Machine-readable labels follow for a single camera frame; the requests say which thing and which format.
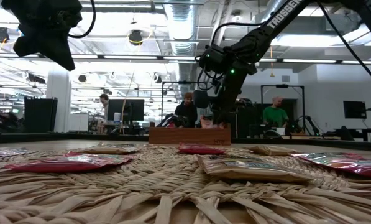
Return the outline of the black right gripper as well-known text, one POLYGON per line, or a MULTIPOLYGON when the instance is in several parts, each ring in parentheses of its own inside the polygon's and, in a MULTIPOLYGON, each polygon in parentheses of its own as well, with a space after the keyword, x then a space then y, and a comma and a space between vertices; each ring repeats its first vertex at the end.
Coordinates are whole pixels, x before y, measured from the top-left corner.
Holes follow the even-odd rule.
POLYGON ((228 114, 228 112, 234 106, 246 76, 245 70, 228 70, 224 74, 219 91, 211 104, 213 126, 219 126, 221 123, 224 127, 231 126, 232 114, 228 114))

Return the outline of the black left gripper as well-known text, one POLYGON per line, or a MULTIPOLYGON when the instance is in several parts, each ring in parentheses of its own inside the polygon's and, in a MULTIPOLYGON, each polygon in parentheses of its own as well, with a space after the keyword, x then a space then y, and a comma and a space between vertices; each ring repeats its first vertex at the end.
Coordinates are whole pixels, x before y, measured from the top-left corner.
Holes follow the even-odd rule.
POLYGON ((23 34, 38 31, 16 40, 13 49, 18 56, 37 53, 68 71, 75 69, 68 34, 82 20, 79 0, 2 0, 1 6, 17 18, 23 34))

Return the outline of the orange peach tea packet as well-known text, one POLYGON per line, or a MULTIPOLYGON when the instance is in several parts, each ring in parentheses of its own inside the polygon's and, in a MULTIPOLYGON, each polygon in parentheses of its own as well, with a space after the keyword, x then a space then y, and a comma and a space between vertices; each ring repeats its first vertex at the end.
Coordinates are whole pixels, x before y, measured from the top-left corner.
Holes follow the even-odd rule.
POLYGON ((200 125, 204 129, 213 129, 213 128, 224 129, 225 128, 224 123, 214 124, 211 119, 207 119, 205 116, 200 117, 200 125))

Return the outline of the red strawberry tea packet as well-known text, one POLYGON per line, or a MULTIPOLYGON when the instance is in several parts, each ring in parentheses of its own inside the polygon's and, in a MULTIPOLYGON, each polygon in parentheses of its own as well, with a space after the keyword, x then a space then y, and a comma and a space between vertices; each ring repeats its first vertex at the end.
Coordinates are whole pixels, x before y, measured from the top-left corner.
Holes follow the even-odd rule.
POLYGON ((338 171, 371 177, 370 159, 354 159, 339 156, 303 157, 303 159, 338 171))
POLYGON ((18 172, 83 172, 106 166, 118 166, 129 162, 133 158, 133 156, 119 154, 66 154, 51 159, 6 165, 5 168, 18 172))
POLYGON ((350 159, 358 158, 357 154, 342 153, 342 152, 312 152, 312 153, 297 153, 291 154, 293 157, 299 157, 303 159, 325 159, 325 158, 335 158, 335 159, 350 159))
POLYGON ((178 152, 184 154, 199 154, 199 155, 220 155, 226 152, 222 149, 209 147, 202 144, 180 144, 178 147, 178 152))

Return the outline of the beige vanilla tea packet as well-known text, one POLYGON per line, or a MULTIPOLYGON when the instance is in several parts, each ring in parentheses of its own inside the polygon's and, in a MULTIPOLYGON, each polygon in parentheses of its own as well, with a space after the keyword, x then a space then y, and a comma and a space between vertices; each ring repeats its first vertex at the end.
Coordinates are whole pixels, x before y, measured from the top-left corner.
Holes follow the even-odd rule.
POLYGON ((97 146, 79 149, 80 153, 87 154, 132 154, 140 150, 135 144, 107 144, 100 142, 97 146))
POLYGON ((205 173, 225 179, 261 182, 308 182, 313 176, 258 157, 197 155, 205 173))
POLYGON ((279 146, 252 146, 248 147, 248 150, 251 150, 255 154, 265 155, 265 156, 291 156, 292 154, 297 154, 298 151, 294 149, 289 149, 279 146))

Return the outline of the wooden tea organizer box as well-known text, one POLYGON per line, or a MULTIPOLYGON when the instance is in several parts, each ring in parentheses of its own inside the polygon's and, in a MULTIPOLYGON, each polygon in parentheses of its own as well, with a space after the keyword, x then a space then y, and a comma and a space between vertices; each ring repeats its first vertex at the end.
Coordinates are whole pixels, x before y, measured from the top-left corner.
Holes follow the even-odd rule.
POLYGON ((228 146, 231 144, 231 125, 211 129, 152 127, 149 130, 149 144, 180 143, 228 146))

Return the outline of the flat foil tea packet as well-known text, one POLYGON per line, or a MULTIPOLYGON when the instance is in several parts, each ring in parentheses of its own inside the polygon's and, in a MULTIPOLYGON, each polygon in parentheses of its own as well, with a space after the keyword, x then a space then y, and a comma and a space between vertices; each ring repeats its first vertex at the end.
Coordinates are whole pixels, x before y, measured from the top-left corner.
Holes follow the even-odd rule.
POLYGON ((26 152, 26 148, 0 148, 0 157, 15 156, 19 154, 25 154, 26 152))

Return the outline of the person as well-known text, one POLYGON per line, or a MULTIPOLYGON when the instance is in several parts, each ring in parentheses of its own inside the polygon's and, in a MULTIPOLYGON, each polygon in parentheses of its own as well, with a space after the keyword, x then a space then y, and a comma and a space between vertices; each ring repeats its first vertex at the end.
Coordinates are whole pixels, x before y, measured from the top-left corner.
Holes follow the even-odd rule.
POLYGON ((197 108, 193 103, 193 95, 188 92, 185 93, 184 99, 180 105, 175 109, 175 114, 178 116, 184 116, 188 119, 187 128, 194 128, 197 120, 197 108))
POLYGON ((22 126, 14 113, 0 114, 0 133, 19 133, 22 126))
POLYGON ((107 123, 107 121, 108 121, 108 104, 109 104, 109 97, 108 97, 107 94, 103 93, 103 94, 100 95, 99 99, 100 99, 100 102, 101 102, 102 105, 103 105, 103 110, 104 110, 104 113, 103 113, 104 118, 103 118, 103 120, 101 121, 100 130, 101 130, 101 133, 102 133, 102 134, 106 134, 107 131, 106 131, 106 127, 105 127, 105 125, 106 125, 106 123, 107 123))
POLYGON ((263 110, 263 123, 276 128, 285 128, 288 124, 288 115, 281 108, 283 98, 276 96, 272 99, 272 105, 263 110))

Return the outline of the tall black cabinet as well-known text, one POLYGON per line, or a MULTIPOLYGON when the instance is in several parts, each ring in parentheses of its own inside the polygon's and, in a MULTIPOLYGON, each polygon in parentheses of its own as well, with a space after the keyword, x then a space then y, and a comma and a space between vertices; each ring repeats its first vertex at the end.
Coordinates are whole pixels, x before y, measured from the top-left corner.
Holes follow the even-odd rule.
POLYGON ((25 98, 24 126, 28 133, 54 131, 57 113, 57 98, 25 98))

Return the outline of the round woven straw mat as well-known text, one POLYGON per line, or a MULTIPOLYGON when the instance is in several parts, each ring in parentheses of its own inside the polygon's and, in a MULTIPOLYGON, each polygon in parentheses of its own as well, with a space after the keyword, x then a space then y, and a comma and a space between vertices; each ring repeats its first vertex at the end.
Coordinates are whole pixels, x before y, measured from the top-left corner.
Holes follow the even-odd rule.
POLYGON ((311 182, 221 179, 170 146, 145 146, 96 172, 9 170, 61 154, 0 158, 0 224, 371 224, 371 180, 291 156, 268 160, 311 182))

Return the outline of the white cabinet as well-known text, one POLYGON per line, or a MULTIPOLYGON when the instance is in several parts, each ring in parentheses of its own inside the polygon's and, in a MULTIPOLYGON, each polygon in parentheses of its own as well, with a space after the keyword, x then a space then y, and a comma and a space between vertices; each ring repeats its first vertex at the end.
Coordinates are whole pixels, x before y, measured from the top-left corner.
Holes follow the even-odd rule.
POLYGON ((85 131, 89 130, 89 115, 88 114, 70 114, 68 120, 69 131, 85 131))

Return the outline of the long ceiling light bar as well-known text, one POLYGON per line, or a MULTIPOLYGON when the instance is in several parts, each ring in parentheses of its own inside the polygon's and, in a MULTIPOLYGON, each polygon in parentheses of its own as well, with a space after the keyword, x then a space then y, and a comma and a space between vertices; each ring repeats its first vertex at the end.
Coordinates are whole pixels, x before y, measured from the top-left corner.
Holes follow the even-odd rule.
MULTIPOLYGON (((0 53, 0 58, 9 59, 28 59, 28 60, 48 60, 40 54, 30 54, 19 57, 16 54, 0 53)), ((196 63, 199 57, 189 56, 162 56, 162 55, 72 55, 74 61, 120 61, 120 62, 174 62, 174 63, 196 63)), ((295 58, 262 58, 258 63, 299 63, 299 64, 336 64, 336 65, 358 65, 357 60, 321 60, 321 59, 295 59, 295 58)))

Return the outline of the black metal frame stand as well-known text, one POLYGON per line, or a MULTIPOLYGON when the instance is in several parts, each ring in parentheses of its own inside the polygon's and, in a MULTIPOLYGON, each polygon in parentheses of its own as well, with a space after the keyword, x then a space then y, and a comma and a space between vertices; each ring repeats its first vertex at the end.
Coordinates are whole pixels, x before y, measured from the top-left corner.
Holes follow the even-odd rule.
POLYGON ((178 85, 191 85, 191 84, 198 84, 196 81, 188 81, 188 80, 180 80, 180 81, 162 81, 162 87, 161 87, 161 108, 160 108, 160 119, 163 121, 163 97, 165 95, 165 84, 169 83, 170 86, 173 84, 178 84, 178 85))
POLYGON ((264 95, 265 93, 263 92, 263 89, 265 87, 274 87, 274 88, 290 88, 292 87, 293 89, 294 88, 300 88, 301 89, 301 102, 302 102, 302 115, 300 116, 303 120, 303 131, 305 132, 306 131, 306 127, 305 127, 305 124, 306 124, 306 119, 305 119, 305 86, 304 85, 287 85, 287 84, 276 84, 276 85, 261 85, 260 86, 260 104, 262 105, 263 104, 263 99, 264 99, 264 95))

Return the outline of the black table frame rail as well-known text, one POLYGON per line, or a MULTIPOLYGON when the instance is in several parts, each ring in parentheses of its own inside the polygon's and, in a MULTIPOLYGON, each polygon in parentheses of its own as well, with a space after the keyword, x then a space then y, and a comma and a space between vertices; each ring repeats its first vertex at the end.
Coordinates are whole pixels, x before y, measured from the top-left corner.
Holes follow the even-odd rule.
MULTIPOLYGON (((63 140, 93 140, 93 141, 135 141, 147 142, 147 136, 110 136, 93 134, 14 134, 3 133, 0 135, 0 143, 37 142, 37 141, 63 141, 63 140)), ((371 142, 338 141, 322 139, 231 139, 231 144, 267 144, 267 145, 302 145, 334 147, 341 149, 354 149, 359 151, 371 151, 371 142)))

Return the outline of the silver ventilation duct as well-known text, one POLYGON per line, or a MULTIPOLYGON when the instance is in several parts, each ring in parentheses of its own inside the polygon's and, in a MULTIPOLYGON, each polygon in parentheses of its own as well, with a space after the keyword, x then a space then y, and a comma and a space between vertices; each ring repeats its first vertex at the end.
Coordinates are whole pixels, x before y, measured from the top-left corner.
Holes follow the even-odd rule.
POLYGON ((196 22, 198 6, 194 0, 168 0, 164 5, 172 54, 185 58, 178 64, 176 79, 195 80, 196 22))

